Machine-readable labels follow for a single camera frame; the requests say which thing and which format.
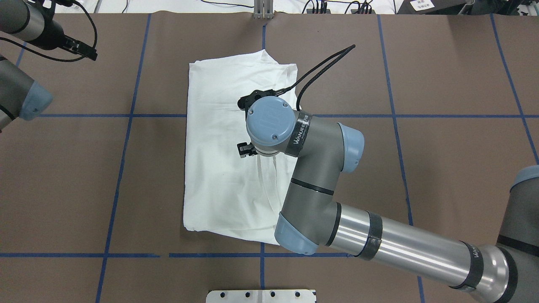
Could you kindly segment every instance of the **black band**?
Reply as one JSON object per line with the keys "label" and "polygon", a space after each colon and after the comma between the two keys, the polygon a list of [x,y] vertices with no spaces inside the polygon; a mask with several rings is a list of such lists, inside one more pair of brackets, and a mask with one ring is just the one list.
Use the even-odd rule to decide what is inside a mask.
{"label": "black band", "polygon": [[483,277],[483,270],[485,270],[485,265],[483,264],[483,255],[477,246],[461,241],[466,245],[468,251],[470,252],[470,271],[468,271],[468,276],[464,279],[459,286],[450,286],[454,290],[463,290],[467,291],[469,288],[476,288],[481,278]]}
{"label": "black band", "polygon": [[25,5],[26,5],[26,21],[24,22],[24,25],[21,26],[20,29],[14,32],[9,32],[8,34],[13,35],[16,33],[20,33],[23,31],[23,29],[25,29],[28,26],[28,23],[30,23],[30,8],[28,7],[28,4],[25,3]]}
{"label": "black band", "polygon": [[312,190],[315,190],[315,191],[319,191],[319,192],[321,192],[321,193],[323,193],[323,194],[330,195],[330,196],[332,196],[332,195],[335,193],[335,192],[332,191],[332,190],[325,189],[325,188],[323,188],[323,187],[318,187],[318,186],[316,186],[316,185],[312,185],[312,184],[310,184],[310,183],[303,182],[303,181],[301,181],[301,180],[294,179],[294,178],[290,179],[290,182],[291,182],[291,183],[294,183],[294,184],[296,184],[296,185],[299,185],[299,186],[308,188],[308,189],[312,189]]}
{"label": "black band", "polygon": [[367,242],[361,250],[361,252],[356,256],[363,260],[369,261],[378,252],[380,245],[382,243],[382,217],[373,212],[369,213],[369,234],[367,235]]}
{"label": "black band", "polygon": [[11,119],[11,121],[15,120],[15,116],[9,112],[9,110],[7,110],[5,107],[3,107],[1,104],[0,104],[0,111],[4,112],[6,115],[8,115],[8,117]]}
{"label": "black band", "polygon": [[521,252],[528,253],[532,256],[539,257],[539,246],[535,246],[526,242],[519,241],[517,239],[509,238],[506,236],[498,235],[498,240],[496,241],[502,245],[512,247]]}
{"label": "black band", "polygon": [[333,225],[333,231],[331,232],[331,236],[329,236],[328,243],[326,243],[326,246],[330,246],[333,243],[333,240],[335,239],[335,235],[337,234],[338,225],[341,222],[341,213],[342,213],[342,206],[339,202],[337,203],[337,216],[335,217],[335,225]]}
{"label": "black band", "polygon": [[503,256],[507,260],[507,267],[509,269],[509,282],[507,282],[506,290],[503,295],[494,303],[507,303],[513,297],[516,291],[516,285],[519,282],[519,271],[516,269],[516,263],[511,254],[502,247],[498,249],[503,253]]}
{"label": "black band", "polygon": [[305,144],[307,133],[309,132],[310,120],[312,117],[313,116],[307,112],[299,112],[298,119],[296,120],[296,125],[292,131],[292,135],[290,135],[290,140],[288,141],[285,154],[292,157],[297,157],[300,154],[303,144]]}

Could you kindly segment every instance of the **white towel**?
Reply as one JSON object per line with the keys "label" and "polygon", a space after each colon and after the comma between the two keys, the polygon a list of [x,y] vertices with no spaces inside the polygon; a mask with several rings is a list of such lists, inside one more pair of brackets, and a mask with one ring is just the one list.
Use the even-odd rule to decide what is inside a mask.
{"label": "white towel", "polygon": [[[265,50],[189,65],[183,225],[234,238],[277,244],[273,233],[296,158],[241,159],[251,142],[240,97],[296,81],[295,64],[280,65]],[[284,94],[295,108],[294,90]]]}

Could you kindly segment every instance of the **blue joint cap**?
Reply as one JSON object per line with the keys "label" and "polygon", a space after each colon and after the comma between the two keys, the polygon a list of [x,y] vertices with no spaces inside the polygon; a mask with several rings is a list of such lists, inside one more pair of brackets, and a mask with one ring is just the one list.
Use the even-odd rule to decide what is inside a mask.
{"label": "blue joint cap", "polygon": [[284,248],[301,254],[313,254],[318,245],[307,239],[290,222],[279,213],[279,220],[275,228],[275,240]]}
{"label": "blue joint cap", "polygon": [[51,102],[51,93],[37,83],[37,81],[34,81],[26,95],[26,99],[24,99],[19,117],[30,121],[42,113]]}
{"label": "blue joint cap", "polygon": [[275,146],[286,141],[295,125],[294,110],[279,97],[258,99],[247,112],[247,132],[260,146]]}
{"label": "blue joint cap", "polygon": [[365,137],[357,130],[339,123],[344,141],[344,165],[342,171],[353,172],[360,162],[363,149],[365,148]]}
{"label": "blue joint cap", "polygon": [[511,186],[511,189],[520,182],[524,182],[529,179],[539,178],[539,165],[528,166],[523,168],[516,174],[515,183]]}

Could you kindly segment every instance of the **white label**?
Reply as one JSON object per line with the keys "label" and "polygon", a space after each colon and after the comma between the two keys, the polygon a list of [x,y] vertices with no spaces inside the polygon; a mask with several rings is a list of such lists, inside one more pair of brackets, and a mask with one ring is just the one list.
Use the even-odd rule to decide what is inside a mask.
{"label": "white label", "polygon": [[431,0],[414,0],[410,1],[410,4],[416,11],[428,10],[434,7]]}

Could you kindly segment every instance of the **table surface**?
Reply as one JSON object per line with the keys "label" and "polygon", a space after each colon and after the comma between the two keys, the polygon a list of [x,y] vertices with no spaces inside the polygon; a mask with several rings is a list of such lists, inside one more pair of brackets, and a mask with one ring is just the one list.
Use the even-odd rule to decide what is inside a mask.
{"label": "table surface", "polygon": [[[327,247],[303,257],[187,231],[188,63],[265,47],[303,74],[356,44],[302,102],[365,135],[361,163],[341,176],[335,200],[494,244],[516,173],[539,164],[539,61],[524,51],[539,40],[513,35],[538,32],[538,19],[278,13],[265,23],[250,13],[170,12],[94,19],[96,62],[56,63],[2,44],[55,100],[0,134],[0,301],[203,302],[210,290],[307,288],[319,302],[473,302]],[[67,35],[91,41],[84,16],[57,20]]]}

